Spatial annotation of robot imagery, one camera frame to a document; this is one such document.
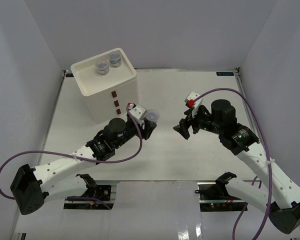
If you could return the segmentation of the clear paper clip jar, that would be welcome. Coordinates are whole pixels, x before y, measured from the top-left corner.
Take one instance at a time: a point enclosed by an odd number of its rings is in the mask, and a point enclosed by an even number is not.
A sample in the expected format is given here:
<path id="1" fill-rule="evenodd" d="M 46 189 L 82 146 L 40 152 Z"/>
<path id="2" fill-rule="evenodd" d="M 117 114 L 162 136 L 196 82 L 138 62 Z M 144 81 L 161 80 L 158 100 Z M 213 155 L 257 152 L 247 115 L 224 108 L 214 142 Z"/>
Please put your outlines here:
<path id="1" fill-rule="evenodd" d="M 160 114 L 155 109 L 148 109 L 146 111 L 145 118 L 150 122 L 157 123 L 160 118 Z"/>
<path id="2" fill-rule="evenodd" d="M 95 67 L 97 73 L 100 75 L 106 75 L 110 70 L 109 64 L 106 60 L 97 60 L 95 62 Z"/>

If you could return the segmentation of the clear jar of paper clips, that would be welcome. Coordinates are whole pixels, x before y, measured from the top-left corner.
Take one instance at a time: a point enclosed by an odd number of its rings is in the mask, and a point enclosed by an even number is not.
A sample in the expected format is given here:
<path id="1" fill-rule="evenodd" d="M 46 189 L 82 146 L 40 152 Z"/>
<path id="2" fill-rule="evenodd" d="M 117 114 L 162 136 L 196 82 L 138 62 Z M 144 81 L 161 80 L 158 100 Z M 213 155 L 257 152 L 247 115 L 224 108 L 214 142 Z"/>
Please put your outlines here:
<path id="1" fill-rule="evenodd" d="M 120 67 L 122 64 L 122 57 L 119 51 L 111 52 L 108 55 L 109 65 L 113 68 Z"/>

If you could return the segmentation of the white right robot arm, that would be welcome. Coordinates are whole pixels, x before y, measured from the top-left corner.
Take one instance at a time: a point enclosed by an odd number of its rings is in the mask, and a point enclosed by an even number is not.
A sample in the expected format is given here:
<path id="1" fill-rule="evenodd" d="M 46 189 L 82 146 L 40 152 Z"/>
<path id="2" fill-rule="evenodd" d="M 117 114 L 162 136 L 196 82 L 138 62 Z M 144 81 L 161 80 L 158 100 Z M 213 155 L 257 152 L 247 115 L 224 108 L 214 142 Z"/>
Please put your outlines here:
<path id="1" fill-rule="evenodd" d="M 267 158 L 266 149 L 255 133 L 237 122 L 236 109 L 228 100 L 212 102 L 211 111 L 194 99 L 186 100 L 185 118 L 174 130 L 185 139 L 189 128 L 196 134 L 200 130 L 218 135 L 220 143 L 246 164 L 267 186 L 268 191 L 255 189 L 232 172 L 219 176 L 214 185 L 216 195 L 226 200 L 237 197 L 267 215 L 282 233 L 290 234 L 300 225 L 300 187 L 276 164 Z"/>

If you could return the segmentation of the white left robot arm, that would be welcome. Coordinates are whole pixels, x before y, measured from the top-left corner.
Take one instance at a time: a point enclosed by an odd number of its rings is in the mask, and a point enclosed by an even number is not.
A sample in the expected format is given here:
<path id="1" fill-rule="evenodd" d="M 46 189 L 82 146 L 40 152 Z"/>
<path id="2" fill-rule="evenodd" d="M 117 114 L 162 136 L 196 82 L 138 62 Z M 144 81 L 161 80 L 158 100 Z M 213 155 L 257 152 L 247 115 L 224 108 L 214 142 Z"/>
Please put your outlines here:
<path id="1" fill-rule="evenodd" d="M 156 127 L 157 122 L 148 119 L 134 124 L 130 117 L 127 120 L 113 118 L 69 157 L 34 167 L 21 166 L 10 186 L 20 213 L 29 215 L 45 202 L 56 199 L 104 200 L 95 180 L 89 174 L 79 172 L 112 158 L 117 149 L 135 136 L 147 140 Z"/>

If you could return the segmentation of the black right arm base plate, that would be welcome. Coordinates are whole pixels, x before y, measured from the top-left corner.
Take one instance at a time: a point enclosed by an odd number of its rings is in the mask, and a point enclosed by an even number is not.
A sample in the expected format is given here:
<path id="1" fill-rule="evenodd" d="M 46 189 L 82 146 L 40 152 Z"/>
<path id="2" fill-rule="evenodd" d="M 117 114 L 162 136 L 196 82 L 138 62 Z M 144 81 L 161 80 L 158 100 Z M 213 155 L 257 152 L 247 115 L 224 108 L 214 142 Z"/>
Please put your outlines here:
<path id="1" fill-rule="evenodd" d="M 198 194 L 199 199 L 202 201 L 223 201 L 226 204 L 230 204 L 234 200 L 240 200 L 226 193 L 215 183 L 200 183 L 197 185 L 194 193 Z"/>

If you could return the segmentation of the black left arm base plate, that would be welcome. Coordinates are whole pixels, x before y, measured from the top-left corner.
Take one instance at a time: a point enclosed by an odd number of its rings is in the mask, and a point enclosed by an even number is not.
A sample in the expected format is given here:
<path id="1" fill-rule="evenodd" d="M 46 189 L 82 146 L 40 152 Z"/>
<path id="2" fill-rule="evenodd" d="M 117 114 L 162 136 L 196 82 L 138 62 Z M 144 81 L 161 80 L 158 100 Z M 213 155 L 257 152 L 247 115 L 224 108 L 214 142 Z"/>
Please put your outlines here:
<path id="1" fill-rule="evenodd" d="M 94 187 L 83 188 L 66 194 L 66 201 L 102 201 L 108 202 L 112 199 L 112 185 L 97 184 Z"/>

